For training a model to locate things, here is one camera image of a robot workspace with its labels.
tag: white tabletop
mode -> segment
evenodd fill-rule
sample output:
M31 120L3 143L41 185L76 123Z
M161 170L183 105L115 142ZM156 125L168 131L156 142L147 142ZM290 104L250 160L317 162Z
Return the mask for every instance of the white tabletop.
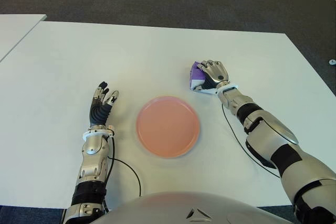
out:
M46 17L44 14L1 14L0 61Z
M219 99L188 89L192 63L204 59L222 61L242 93L336 169L336 97L285 34L40 22L0 64L7 94L0 102L0 205L70 205L101 81L120 91L108 124L116 129L116 157L139 173L144 194L203 191L254 206L290 204L279 179L239 147ZM200 120L196 145L179 158L152 155L136 135L139 110L163 95L189 103ZM227 114L244 143L242 126ZM138 194L134 175L118 163L107 189L110 208Z

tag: robot finger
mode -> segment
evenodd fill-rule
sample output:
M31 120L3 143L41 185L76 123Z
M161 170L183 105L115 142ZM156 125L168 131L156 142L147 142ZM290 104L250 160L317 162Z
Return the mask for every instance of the robot finger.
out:
M207 71L208 71L208 69L207 69L203 64L198 64L197 67L198 67L199 69L201 69L203 72L206 72L206 73L207 73Z
M93 94L93 99L98 99L100 98L100 95L103 93L104 89L107 87L107 83L106 82L102 82L101 84L99 84L99 86L96 88L95 93Z
M201 64L206 68L210 65L210 63L205 60L202 60Z
M115 103L115 101L118 99L119 96L119 91L115 90L112 92L112 94L110 94L104 101L104 105L108 104L113 106L113 104Z
M109 92L109 89L107 88L100 94L99 99L100 99L101 102L104 101L104 97L108 92Z

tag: black rubber grip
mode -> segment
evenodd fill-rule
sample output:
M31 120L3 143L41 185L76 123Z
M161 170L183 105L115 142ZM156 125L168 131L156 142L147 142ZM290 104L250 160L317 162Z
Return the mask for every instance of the black rubber grip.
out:
M106 195L105 185L101 181L87 181L78 184L72 196L71 205L81 203L102 204Z
M241 106L237 111L237 117L240 123L244 124L246 117L248 117L252 112L255 112L256 110L262 110L262 108L255 103L247 103Z
M300 155L289 144L280 146L272 155L271 160L278 168L280 177L283 172L292 164L301 161Z
M111 108L112 106L107 103L103 106L93 105L90 109L90 125L105 125Z

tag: robot forearm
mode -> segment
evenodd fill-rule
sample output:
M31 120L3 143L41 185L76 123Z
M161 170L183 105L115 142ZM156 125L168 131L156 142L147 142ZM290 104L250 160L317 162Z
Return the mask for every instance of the robot forearm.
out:
M302 223L334 223L336 174L305 153L287 127L238 89L221 88L218 97L244 126L249 151L263 165L279 170L297 218Z
M103 200L106 195L107 156L110 151L108 138L114 132L106 129L106 120L113 103L118 98L115 91L105 101L107 83L96 89L90 109L90 129L83 134L83 161L77 176L71 206L67 209L64 224L91 223L104 214Z

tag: pink petri dish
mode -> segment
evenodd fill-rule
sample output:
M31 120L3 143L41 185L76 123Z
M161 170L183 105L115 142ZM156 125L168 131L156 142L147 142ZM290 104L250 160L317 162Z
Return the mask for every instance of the pink petri dish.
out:
M178 157L196 143L200 123L195 111L176 97L158 97L139 112L136 131L143 146L160 157Z

